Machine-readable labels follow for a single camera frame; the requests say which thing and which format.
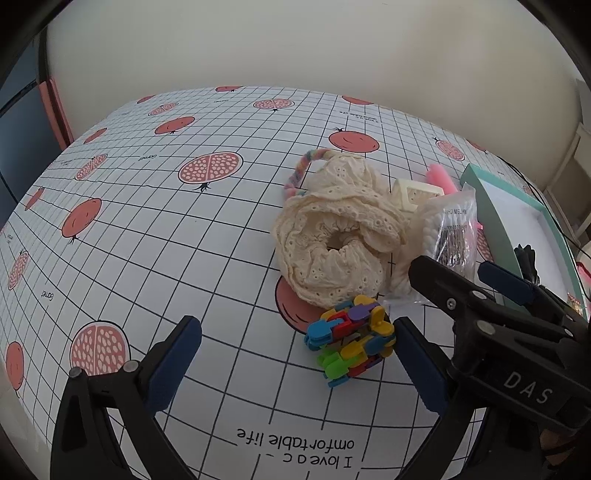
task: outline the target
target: blue gripper pad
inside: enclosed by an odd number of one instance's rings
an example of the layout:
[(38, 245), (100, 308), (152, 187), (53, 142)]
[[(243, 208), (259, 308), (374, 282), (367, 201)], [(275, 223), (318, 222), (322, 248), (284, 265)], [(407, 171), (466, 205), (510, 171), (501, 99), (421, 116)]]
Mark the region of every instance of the blue gripper pad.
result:
[(523, 306), (534, 301), (533, 286), (529, 282), (494, 263), (481, 263), (478, 278), (517, 305)]
[(418, 331), (408, 317), (394, 321), (394, 351), (428, 410), (442, 415), (449, 402), (445, 373), (450, 360), (445, 353)]
[(201, 323), (191, 317), (148, 382), (144, 405), (151, 415), (168, 408), (187, 368), (201, 345)]

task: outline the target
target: pink edge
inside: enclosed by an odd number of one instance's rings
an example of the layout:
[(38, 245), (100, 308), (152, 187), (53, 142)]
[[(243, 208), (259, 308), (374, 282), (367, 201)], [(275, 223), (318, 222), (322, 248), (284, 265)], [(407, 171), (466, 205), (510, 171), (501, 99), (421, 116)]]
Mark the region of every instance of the pink edge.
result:
[(51, 85), (51, 90), (53, 91), (53, 95), (56, 98), (57, 107), (60, 110), (61, 119), (63, 120), (64, 125), (66, 126), (66, 131), (68, 133), (68, 139), (66, 139), (66, 140), (67, 140), (68, 144), (71, 144), (74, 141), (74, 135), (72, 135), (72, 130), (70, 129), (70, 124), (68, 123), (66, 113), (64, 112), (64, 107), (61, 104), (60, 95), (57, 93), (56, 81), (52, 77), (49, 77), (49, 83)]
[(68, 145), (66, 144), (66, 139), (61, 134), (60, 127), (57, 125), (56, 114), (51, 107), (47, 82), (42, 82), (39, 84), (39, 93), (41, 93), (41, 101), (43, 103), (43, 108), (45, 109), (47, 119), (49, 120), (51, 130), (53, 131), (53, 134), (55, 135), (61, 150), (64, 151)]

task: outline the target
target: pink brush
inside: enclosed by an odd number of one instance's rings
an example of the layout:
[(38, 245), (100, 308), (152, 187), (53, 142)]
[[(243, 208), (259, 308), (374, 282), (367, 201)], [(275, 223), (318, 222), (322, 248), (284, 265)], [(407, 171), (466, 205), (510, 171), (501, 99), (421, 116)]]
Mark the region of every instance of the pink brush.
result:
[[(453, 183), (452, 178), (449, 176), (446, 169), (443, 168), (443, 165), (440, 165), (439, 163), (429, 165), (425, 174), (425, 179), (427, 180), (427, 183), (441, 187), (445, 195), (457, 192), (456, 184)], [(482, 230), (482, 224), (480, 222), (477, 222), (476, 227), (479, 230)]]

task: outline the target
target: rainbow braided cord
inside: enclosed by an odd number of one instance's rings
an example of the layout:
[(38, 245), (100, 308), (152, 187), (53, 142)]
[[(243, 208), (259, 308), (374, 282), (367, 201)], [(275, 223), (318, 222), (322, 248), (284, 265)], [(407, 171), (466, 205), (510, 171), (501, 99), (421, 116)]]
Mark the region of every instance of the rainbow braided cord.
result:
[(306, 193), (304, 190), (300, 192), (298, 191), (306, 170), (314, 160), (321, 159), (328, 151), (330, 151), (329, 148), (310, 150), (299, 159), (293, 174), (291, 174), (285, 185), (283, 185), (283, 193), (286, 200), (296, 195), (303, 195)]

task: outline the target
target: table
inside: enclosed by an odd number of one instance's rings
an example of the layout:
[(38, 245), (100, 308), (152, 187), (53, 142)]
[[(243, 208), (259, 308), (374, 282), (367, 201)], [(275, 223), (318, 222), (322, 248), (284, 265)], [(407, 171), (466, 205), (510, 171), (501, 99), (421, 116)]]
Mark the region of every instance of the table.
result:
[[(203, 343), (157, 420), (198, 478), (396, 476), (437, 416), (395, 356), (328, 389), (299, 333), (318, 309), (281, 279), (268, 234), (297, 160), (312, 148), (345, 147), (331, 139), (339, 129), (370, 139), (356, 148), (391, 183), (424, 180), (433, 162), (457, 180), (475, 163), (526, 188), (482, 147), (347, 96), (222, 86), (127, 103), (55, 160), (0, 238), (1, 349), (15, 368), (18, 405), (49, 446), (72, 365), (98, 374), (142, 359), (191, 314), (203, 323)], [(409, 316), (452, 354), (452, 321), (441, 311), (410, 304), (391, 315)], [(107, 351), (96, 350), (97, 340)], [(116, 411), (111, 418), (143, 478), (121, 418)], [(447, 476), (461, 469), (481, 418), (480, 411)], [(312, 465), (313, 450), (290, 457), (285, 446), (255, 446), (251, 432), (308, 445), (344, 441), (350, 448), (340, 465), (351, 468)]]

